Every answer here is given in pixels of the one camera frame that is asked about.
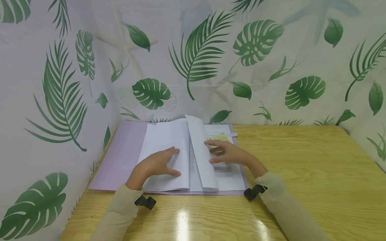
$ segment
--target white page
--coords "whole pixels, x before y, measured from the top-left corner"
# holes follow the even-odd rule
[[[151,176],[146,180],[144,189],[148,191],[176,189],[188,190],[190,187],[190,140],[186,119],[157,123],[155,127],[149,127],[149,125],[146,130],[145,140],[138,162],[142,161],[154,152],[165,150],[174,146],[179,148],[180,152],[170,159],[168,167],[180,171],[181,176]]]
[[[190,140],[194,150],[202,191],[216,192],[218,191],[218,185],[215,177],[215,171],[213,165],[209,163],[209,148],[204,144],[204,141],[206,140],[204,123],[199,118],[188,115],[185,116],[188,121]]]
[[[207,137],[225,133],[228,141],[233,143],[228,125],[205,125],[205,134]],[[233,163],[213,164],[219,191],[245,190],[244,179],[241,174],[240,165]]]

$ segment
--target starfish print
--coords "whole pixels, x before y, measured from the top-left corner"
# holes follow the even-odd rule
[[[308,14],[315,12],[318,16],[318,22],[315,26],[315,44],[317,44],[327,18],[327,12],[330,8],[335,8],[348,17],[358,17],[360,14],[359,9],[354,4],[349,2],[349,0],[313,0],[298,12],[284,19],[282,24],[291,24]]]

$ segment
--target beige sleeve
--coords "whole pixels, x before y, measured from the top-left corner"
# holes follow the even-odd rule
[[[138,207],[134,202],[142,194],[143,190],[131,190],[122,184],[89,241],[122,241],[127,228],[137,216]]]
[[[286,189],[272,172],[256,178],[256,184],[268,189],[260,197],[275,216],[289,241],[326,241],[327,236],[308,211]]]

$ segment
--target lavender folder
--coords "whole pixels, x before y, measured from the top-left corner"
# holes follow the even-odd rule
[[[91,182],[89,189],[116,191],[118,187],[125,183],[136,166],[141,153],[142,143],[145,139],[146,122],[122,121],[115,133],[109,149],[100,167]],[[244,179],[245,188],[248,188],[247,178],[244,167],[241,173]],[[151,192],[172,195],[243,195],[243,190],[238,191],[218,191],[218,192],[189,192],[189,191],[167,191]]]

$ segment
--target wooden desk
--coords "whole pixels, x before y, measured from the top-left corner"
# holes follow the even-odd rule
[[[235,126],[239,146],[282,177],[331,240],[386,240],[386,176],[336,126]],[[248,181],[254,180],[247,171]],[[286,240],[259,198],[152,195],[124,240]],[[61,241],[86,241],[112,192],[86,189]]]

